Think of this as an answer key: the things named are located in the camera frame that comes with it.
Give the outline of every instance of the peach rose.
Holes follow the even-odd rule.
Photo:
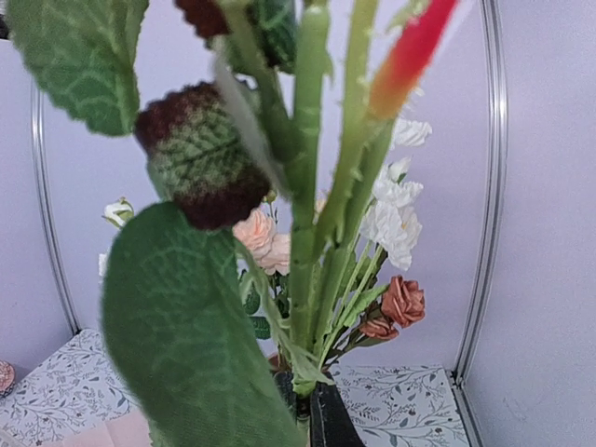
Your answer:
[[[246,221],[234,225],[233,232],[258,262],[271,251],[276,223],[260,209],[255,208]]]
[[[278,271],[281,275],[290,273],[290,235],[275,235],[271,250],[258,261],[267,275]]]

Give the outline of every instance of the pink object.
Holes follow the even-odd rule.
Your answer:
[[[135,410],[124,416],[44,447],[151,447],[149,426],[143,414]]]
[[[14,385],[15,369],[10,363],[0,360],[0,398],[8,396]]]

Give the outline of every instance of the floral patterned tablecloth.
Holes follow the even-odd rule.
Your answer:
[[[468,447],[442,368],[343,366],[332,373],[368,447]],[[100,333],[84,330],[0,399],[0,444],[2,430],[25,445],[41,445],[136,406]]]

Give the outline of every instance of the black vase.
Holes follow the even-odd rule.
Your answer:
[[[310,416],[310,447],[364,447],[337,386],[319,383],[310,398],[297,399],[292,378],[291,372],[275,375],[279,392],[294,417]]]

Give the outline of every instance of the brown rose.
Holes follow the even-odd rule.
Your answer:
[[[393,340],[400,335],[398,330],[393,327],[393,321],[384,315],[365,321],[359,326],[359,330],[367,337],[379,340]]]
[[[393,277],[383,293],[381,311],[405,329],[425,317],[425,291],[418,288],[418,281]]]

